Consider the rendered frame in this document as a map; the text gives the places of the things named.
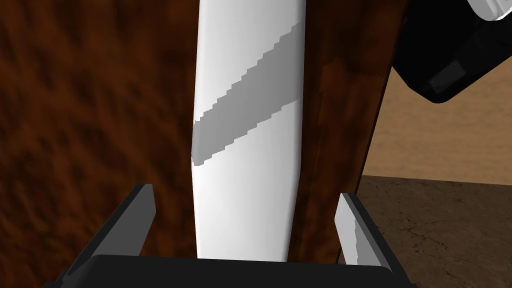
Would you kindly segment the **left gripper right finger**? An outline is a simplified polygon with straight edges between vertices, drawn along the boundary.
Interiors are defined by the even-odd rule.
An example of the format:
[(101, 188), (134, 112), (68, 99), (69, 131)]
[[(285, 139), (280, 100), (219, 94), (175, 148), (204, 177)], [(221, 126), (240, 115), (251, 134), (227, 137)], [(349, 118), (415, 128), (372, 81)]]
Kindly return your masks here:
[(346, 264), (394, 269), (393, 253), (356, 194), (340, 194), (334, 223)]

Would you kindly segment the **brown wooden door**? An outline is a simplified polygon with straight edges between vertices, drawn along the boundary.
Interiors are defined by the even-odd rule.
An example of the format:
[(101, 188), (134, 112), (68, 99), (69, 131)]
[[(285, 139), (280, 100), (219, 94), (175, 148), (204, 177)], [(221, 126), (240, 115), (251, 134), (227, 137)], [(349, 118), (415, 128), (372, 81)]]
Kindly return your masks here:
[[(306, 0), (291, 262), (199, 259), (191, 148), (200, 0), (0, 0), (0, 288), (409, 288), (337, 265), (409, 0)], [(151, 184), (139, 255), (74, 262)]]

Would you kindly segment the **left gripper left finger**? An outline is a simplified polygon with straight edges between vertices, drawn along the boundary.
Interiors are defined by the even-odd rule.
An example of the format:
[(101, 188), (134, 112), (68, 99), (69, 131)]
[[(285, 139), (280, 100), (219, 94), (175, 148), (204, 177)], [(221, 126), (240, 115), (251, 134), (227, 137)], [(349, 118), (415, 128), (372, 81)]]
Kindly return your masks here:
[(95, 255), (138, 256), (156, 214), (152, 184), (137, 184), (73, 263), (76, 270)]

